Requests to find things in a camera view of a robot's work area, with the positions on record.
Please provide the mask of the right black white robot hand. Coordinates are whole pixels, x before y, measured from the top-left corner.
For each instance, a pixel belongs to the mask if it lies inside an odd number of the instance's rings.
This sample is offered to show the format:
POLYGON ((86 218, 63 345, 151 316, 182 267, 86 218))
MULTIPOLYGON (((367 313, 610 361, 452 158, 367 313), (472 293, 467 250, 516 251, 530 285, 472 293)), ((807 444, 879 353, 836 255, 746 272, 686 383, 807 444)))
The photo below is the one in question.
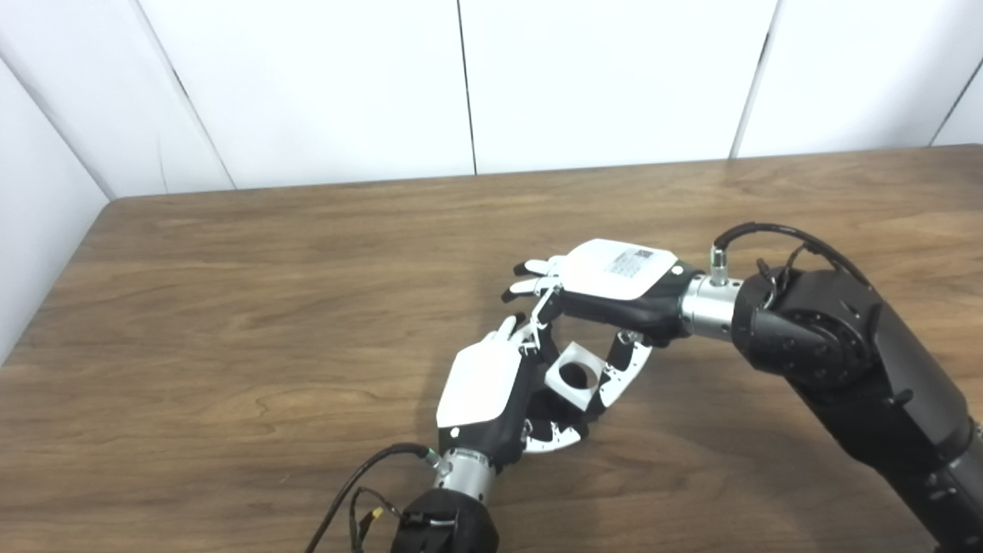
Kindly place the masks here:
POLYGON ((514 273, 518 280, 501 300, 538 299, 529 323, 531 338, 548 364, 545 385, 587 422, 621 396, 652 349, 692 335, 683 299, 702 270, 673 252, 593 239, 565 255, 520 263, 514 273), (615 328, 608 357, 599 359, 575 344, 559 350, 552 329, 562 316, 615 328))

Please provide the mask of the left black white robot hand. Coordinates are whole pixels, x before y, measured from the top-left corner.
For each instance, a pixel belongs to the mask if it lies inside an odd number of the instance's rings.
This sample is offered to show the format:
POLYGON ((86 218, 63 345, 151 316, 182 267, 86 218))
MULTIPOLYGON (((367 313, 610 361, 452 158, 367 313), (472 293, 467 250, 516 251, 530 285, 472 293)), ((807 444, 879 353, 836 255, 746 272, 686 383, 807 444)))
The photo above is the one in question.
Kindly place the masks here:
POLYGON ((435 414, 439 454, 467 449, 502 472, 523 455, 585 441, 585 417, 544 384, 543 363, 523 313, 461 349, 435 414))

